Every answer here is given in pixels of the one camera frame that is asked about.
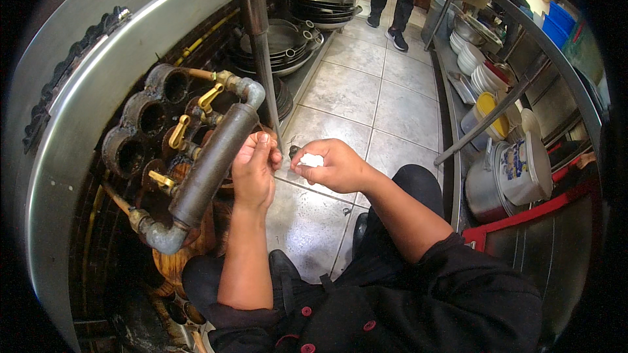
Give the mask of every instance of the right hand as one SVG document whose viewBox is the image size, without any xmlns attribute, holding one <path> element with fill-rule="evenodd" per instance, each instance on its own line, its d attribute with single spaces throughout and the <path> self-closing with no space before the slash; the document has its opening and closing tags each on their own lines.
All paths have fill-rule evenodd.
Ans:
<svg viewBox="0 0 628 353">
<path fill-rule="evenodd" d="M 322 167 L 297 165 L 305 153 L 323 156 Z M 308 180 L 338 193 L 365 192 L 377 170 L 340 139 L 315 140 L 296 153 L 290 168 Z"/>
</svg>

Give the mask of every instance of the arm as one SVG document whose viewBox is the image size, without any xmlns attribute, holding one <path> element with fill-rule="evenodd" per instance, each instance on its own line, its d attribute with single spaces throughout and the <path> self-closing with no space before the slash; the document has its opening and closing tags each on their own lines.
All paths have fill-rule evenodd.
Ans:
<svg viewBox="0 0 628 353">
<path fill-rule="evenodd" d="M 239 310 L 272 309 L 266 212 L 274 198 L 272 175 L 281 164 L 276 147 L 265 132 L 252 134 L 232 167 L 235 202 L 218 302 Z"/>
<path fill-rule="evenodd" d="M 322 155 L 324 166 L 297 166 L 305 153 Z M 430 247 L 453 232 L 443 218 L 404 192 L 338 139 L 308 143 L 294 156 L 291 168 L 310 184 L 319 183 L 339 193 L 365 194 L 399 252 L 410 263 L 418 261 Z"/>
</svg>

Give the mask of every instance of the blue plastic bin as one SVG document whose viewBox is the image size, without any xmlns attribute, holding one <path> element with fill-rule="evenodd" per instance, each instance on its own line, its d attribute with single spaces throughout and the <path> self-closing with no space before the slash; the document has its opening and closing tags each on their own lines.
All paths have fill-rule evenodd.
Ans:
<svg viewBox="0 0 628 353">
<path fill-rule="evenodd" d="M 558 23 L 556 23 L 554 19 L 550 18 L 549 16 L 545 17 L 545 22 L 543 22 L 543 31 L 552 41 L 554 41 L 559 49 L 563 47 L 563 45 L 567 41 L 567 37 L 569 37 L 569 34 L 566 33 L 558 25 Z"/>
<path fill-rule="evenodd" d="M 569 12 L 562 9 L 557 3 L 550 1 L 548 16 L 567 34 L 571 33 L 571 29 L 576 24 Z"/>
</svg>

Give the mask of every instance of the yellow lid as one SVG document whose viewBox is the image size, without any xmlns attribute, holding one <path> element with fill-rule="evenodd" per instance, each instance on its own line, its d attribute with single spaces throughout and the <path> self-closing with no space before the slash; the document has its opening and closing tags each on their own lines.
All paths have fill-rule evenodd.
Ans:
<svg viewBox="0 0 628 353">
<path fill-rule="evenodd" d="M 497 100 L 495 99 L 495 96 L 489 92 L 483 92 L 480 94 L 477 98 L 477 102 L 475 103 L 475 107 L 482 117 L 485 117 L 488 113 L 495 109 L 495 106 L 497 106 Z M 506 138 L 510 126 L 506 115 L 502 114 L 491 125 L 501 137 Z"/>
</svg>

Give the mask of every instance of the forearm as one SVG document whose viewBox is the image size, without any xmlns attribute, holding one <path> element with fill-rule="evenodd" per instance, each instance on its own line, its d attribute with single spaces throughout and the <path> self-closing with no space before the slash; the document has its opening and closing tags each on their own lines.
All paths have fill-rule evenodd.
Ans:
<svg viewBox="0 0 628 353">
<path fill-rule="evenodd" d="M 218 302 L 240 310 L 272 309 L 266 213 L 234 205 Z"/>
<path fill-rule="evenodd" d="M 449 223 L 383 173 L 373 168 L 366 175 L 363 193 L 401 255 L 410 263 L 417 262 L 430 247 L 453 232 Z"/>
</svg>

